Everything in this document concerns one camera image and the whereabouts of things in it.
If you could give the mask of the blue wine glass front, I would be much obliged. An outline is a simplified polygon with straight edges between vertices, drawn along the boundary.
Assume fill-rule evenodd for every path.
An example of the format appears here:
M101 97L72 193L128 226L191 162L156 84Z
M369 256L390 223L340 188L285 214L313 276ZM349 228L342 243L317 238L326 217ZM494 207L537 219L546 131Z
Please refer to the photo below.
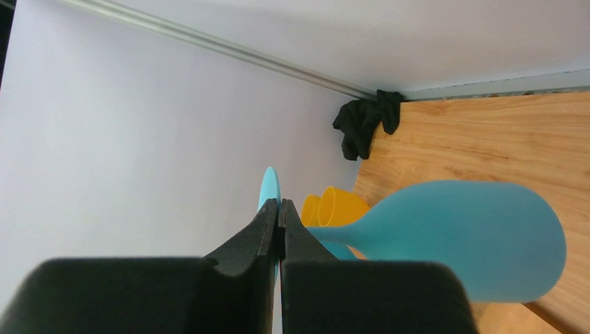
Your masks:
M331 241L321 241L321 244L339 260L359 260L355 253L344 244Z

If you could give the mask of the blue wine glass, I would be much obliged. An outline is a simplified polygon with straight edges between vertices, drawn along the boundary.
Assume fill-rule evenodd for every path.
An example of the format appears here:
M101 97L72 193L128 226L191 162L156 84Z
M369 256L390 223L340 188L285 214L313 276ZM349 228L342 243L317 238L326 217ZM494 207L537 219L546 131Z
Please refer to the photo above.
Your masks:
M344 244L331 241L321 241L321 244L339 260L359 260L355 253Z
M556 285L566 262L564 230L551 206L505 182L414 184L370 206L355 223L306 229L369 261L444 264L474 302L535 301Z

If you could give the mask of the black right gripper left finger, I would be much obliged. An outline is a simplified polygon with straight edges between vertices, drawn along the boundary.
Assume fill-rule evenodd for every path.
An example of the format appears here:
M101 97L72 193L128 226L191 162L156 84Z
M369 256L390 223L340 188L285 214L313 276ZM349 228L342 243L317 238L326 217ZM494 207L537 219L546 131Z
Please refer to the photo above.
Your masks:
M204 257L56 258L25 278L2 333L270 333L278 203Z

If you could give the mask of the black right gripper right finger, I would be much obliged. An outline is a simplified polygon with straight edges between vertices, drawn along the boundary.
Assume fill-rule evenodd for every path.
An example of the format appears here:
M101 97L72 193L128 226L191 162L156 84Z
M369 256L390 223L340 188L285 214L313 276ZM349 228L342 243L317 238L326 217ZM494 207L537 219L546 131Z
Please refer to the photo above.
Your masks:
M284 333L476 333L463 286L433 262L339 260L302 225L291 200L278 215Z

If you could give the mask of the yellow wine glass taken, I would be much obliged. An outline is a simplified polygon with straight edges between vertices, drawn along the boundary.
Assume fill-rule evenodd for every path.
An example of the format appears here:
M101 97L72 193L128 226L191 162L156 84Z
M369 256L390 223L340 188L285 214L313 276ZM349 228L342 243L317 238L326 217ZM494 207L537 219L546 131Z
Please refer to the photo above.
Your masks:
M319 196L308 195L301 208L301 223L306 227L319 227L318 211L321 198Z
M364 216L370 206L359 196L333 186L328 186L320 196L318 220L319 227L336 228L350 225ZM348 246L359 260L367 257L359 250Z

